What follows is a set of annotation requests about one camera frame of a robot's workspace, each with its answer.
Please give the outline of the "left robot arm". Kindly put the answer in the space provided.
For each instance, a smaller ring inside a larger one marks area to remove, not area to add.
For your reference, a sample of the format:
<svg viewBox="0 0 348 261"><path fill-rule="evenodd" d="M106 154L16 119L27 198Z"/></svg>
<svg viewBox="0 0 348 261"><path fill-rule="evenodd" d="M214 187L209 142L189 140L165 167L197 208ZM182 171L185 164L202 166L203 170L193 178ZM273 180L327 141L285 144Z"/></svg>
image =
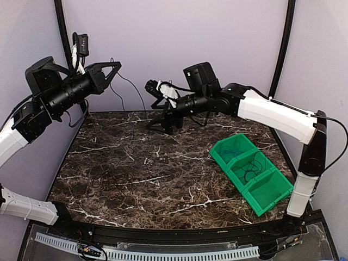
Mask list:
<svg viewBox="0 0 348 261"><path fill-rule="evenodd" d="M62 115L71 107L89 95L102 94L120 68L119 61L110 61L72 73L49 56L26 69L32 95L14 108L1 127L1 165L36 140L53 121L62 121ZM65 237L77 232L62 203L35 200L5 187L1 187L1 214L55 225Z"/></svg>

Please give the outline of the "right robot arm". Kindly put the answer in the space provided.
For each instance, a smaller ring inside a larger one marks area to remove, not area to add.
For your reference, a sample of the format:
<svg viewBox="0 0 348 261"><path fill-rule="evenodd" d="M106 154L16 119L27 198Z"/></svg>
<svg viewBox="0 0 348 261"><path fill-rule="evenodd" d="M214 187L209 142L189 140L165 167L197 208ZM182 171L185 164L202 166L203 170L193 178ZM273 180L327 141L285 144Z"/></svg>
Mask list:
<svg viewBox="0 0 348 261"><path fill-rule="evenodd" d="M182 128L185 117L222 113L264 124L296 138L303 144L303 150L294 183L243 134L217 142L210 151L258 216L279 201L289 199L286 217L278 223L277 230L283 236L291 235L299 226L297 218L304 215L320 177L327 170L325 113L292 107L251 86L230 83L222 88L208 62L188 67L184 74L189 84L186 96L180 96L179 88L169 82L146 83L146 91L156 98L152 108L161 110L147 128L170 135L174 128Z"/></svg>

